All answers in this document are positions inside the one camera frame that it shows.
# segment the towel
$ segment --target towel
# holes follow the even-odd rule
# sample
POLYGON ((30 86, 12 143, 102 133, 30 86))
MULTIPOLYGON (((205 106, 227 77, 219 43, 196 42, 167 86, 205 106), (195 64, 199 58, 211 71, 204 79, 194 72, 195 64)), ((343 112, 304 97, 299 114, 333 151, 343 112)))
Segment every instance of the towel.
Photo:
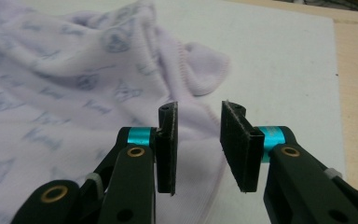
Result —
POLYGON ((121 127, 157 127, 173 101, 176 195, 157 194, 157 223, 202 222, 224 162, 219 118, 197 96, 227 67, 227 56, 158 26, 150 1, 57 17, 0 0, 0 223, 51 180, 82 185, 121 127))

